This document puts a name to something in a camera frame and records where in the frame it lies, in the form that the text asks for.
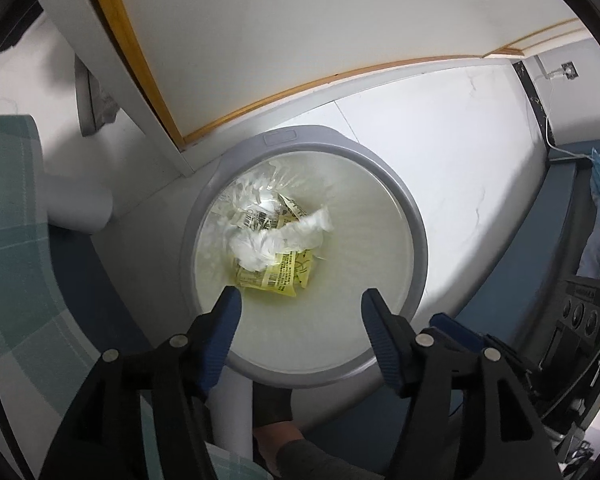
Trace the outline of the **dark sleeve forearm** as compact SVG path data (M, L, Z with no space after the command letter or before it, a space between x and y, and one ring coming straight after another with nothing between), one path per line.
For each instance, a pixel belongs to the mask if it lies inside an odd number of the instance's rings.
M294 423L290 389L252 384L252 434L277 479L381 479L306 440Z

